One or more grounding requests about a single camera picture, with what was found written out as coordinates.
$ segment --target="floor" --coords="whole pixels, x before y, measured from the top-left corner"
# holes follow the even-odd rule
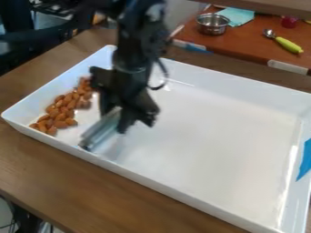
[[[3,228],[3,226],[7,226],[11,224],[12,213],[7,206],[6,202],[0,198],[0,233],[11,233],[9,232],[10,227]],[[45,224],[40,233],[49,233],[49,224]],[[54,233],[64,233],[63,231],[55,228]]]
[[[12,214],[9,206],[5,203],[3,199],[0,198],[0,233],[9,233],[9,227],[1,228],[11,223]],[[46,226],[44,230],[40,233],[49,233],[49,226]],[[55,229],[54,233],[64,233],[59,229]],[[308,224],[306,226],[306,233],[311,233],[311,207],[309,207]]]

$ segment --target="desk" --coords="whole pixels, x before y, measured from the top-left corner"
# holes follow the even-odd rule
[[[205,13],[220,10],[212,6]],[[299,56],[288,52],[276,41],[263,36],[265,28],[274,29],[277,35],[297,43],[305,52]],[[311,25],[303,21],[298,21],[296,28],[287,29],[281,26],[280,16],[256,14],[253,21],[239,27],[228,26],[226,32],[218,36],[202,35],[197,32],[196,17],[193,17],[174,39],[204,46],[206,50],[221,55],[311,75],[309,35]]]
[[[0,112],[99,48],[114,42],[114,30],[91,29],[1,76]],[[203,59],[206,56],[187,53],[180,48],[172,48],[167,56],[199,66],[223,69],[216,64],[216,61],[224,60],[220,56]],[[269,67],[265,70],[254,64],[249,64],[249,70],[238,70],[236,62],[239,61],[231,59],[226,68],[237,75],[265,80],[266,73],[271,73]],[[278,72],[275,71],[275,75],[266,81],[311,92],[309,78],[293,74],[296,75],[293,82],[293,76],[289,76],[288,72]],[[285,81],[278,81],[280,76]],[[0,120],[0,148],[0,194],[65,232],[245,232],[24,136],[3,119]]]

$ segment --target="stainless steel bowl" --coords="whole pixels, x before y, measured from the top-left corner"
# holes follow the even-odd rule
[[[196,18],[198,31],[205,35],[222,35],[226,31],[230,19],[222,15],[208,13]]]

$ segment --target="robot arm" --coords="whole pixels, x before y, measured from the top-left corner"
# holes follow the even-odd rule
[[[137,120],[151,127],[159,107],[148,94],[154,63],[164,53],[168,31],[164,25],[165,0],[92,0],[87,3],[118,23],[113,70],[91,67],[91,86],[100,93],[102,116],[121,107],[117,131],[124,134]]]

